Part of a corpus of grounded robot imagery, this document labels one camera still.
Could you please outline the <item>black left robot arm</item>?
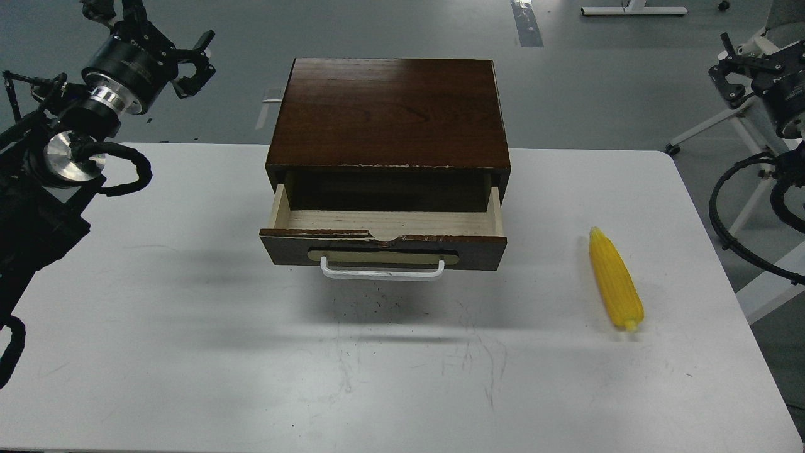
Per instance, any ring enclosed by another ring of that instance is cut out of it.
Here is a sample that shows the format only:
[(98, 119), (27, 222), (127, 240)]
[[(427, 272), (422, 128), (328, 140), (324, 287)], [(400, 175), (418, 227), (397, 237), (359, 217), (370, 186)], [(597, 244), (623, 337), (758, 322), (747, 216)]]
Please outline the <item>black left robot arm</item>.
[(152, 164), (112, 138), (124, 114), (144, 115), (164, 87), (178, 98), (196, 95), (215, 74), (205, 31), (192, 48), (178, 48), (147, 16), (141, 1), (84, 1), (84, 17), (109, 37), (82, 70), (51, 79), (3, 72), (14, 124), (2, 132), (1, 325), (11, 338), (2, 353), (2, 385), (24, 350), (26, 327), (14, 308), (35, 273), (89, 234), (83, 211), (98, 194), (121, 197), (146, 188)]

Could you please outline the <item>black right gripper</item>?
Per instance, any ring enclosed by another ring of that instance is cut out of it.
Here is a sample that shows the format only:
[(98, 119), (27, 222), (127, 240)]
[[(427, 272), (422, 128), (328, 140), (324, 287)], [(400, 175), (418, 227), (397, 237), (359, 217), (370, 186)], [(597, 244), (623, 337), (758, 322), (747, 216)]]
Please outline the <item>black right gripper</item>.
[(781, 55), (739, 53), (727, 33), (721, 34), (726, 55), (708, 75), (728, 106), (741, 106), (759, 96), (776, 135), (785, 140), (803, 138), (803, 63), (785, 64)]

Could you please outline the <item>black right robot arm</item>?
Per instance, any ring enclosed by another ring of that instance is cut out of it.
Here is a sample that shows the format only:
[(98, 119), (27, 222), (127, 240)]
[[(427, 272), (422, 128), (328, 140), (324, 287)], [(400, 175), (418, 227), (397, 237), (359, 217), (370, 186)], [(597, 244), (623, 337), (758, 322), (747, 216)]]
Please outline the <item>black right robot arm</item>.
[[(708, 218), (722, 249), (732, 250), (757, 269), (802, 286), (802, 272), (783, 269), (761, 258), (735, 236), (736, 227), (747, 221), (762, 195), (768, 196), (771, 211), (783, 224), (803, 233), (803, 215), (793, 212), (787, 204), (787, 193), (803, 188), (803, 40), (782, 48), (763, 41), (760, 37), (755, 52), (739, 51), (728, 34), (722, 33), (724, 55), (708, 69), (708, 75), (729, 109), (738, 111), (758, 101), (770, 118), (774, 134), (782, 140), (793, 140), (794, 145), (788, 151), (757, 152), (733, 164), (716, 181), (708, 200)], [(735, 227), (728, 228), (719, 212), (721, 190), (736, 173), (752, 166), (759, 167), (761, 184), (736, 219)]]

